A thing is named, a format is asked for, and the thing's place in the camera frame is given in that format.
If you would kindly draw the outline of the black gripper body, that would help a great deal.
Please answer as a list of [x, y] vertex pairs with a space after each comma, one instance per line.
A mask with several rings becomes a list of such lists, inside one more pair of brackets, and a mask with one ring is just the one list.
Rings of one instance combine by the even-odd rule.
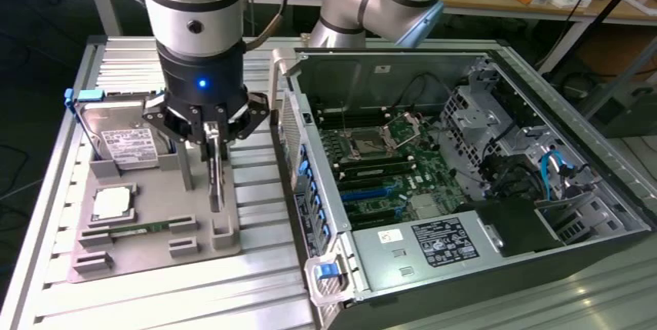
[[217, 55], [192, 57], [156, 44], [165, 80], [166, 105], [188, 122], [188, 134], [201, 131], [204, 122], [228, 120], [246, 104], [242, 83], [245, 44], [232, 45]]

